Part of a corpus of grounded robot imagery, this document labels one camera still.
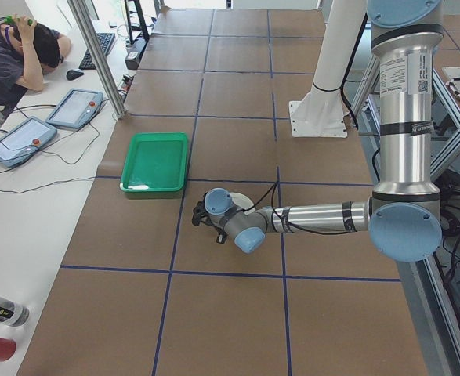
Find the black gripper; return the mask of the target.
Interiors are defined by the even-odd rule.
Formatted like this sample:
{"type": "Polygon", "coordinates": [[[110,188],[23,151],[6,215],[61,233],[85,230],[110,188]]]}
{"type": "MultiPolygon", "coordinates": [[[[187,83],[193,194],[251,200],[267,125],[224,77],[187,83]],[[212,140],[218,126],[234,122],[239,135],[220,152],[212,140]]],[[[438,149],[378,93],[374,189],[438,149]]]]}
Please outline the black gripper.
{"type": "Polygon", "coordinates": [[[224,244],[226,242],[226,232],[219,225],[216,225],[211,219],[208,219],[208,224],[218,233],[216,236],[216,243],[224,244]]]}

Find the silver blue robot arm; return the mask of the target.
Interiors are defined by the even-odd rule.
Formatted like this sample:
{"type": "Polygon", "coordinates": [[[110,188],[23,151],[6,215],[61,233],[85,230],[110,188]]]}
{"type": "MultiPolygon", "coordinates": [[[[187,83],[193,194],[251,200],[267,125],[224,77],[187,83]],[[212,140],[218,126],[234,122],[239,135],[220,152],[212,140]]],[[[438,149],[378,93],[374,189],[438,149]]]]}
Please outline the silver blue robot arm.
{"type": "Polygon", "coordinates": [[[365,27],[379,61],[380,180],[363,202],[258,209],[244,195],[208,191],[194,225],[215,228],[253,252],[267,233],[342,235],[368,231],[385,256],[426,259],[440,245],[440,191],[430,177],[433,51],[443,37],[440,1],[335,1],[311,90],[289,104],[295,137],[342,137],[342,87],[365,27]]]}

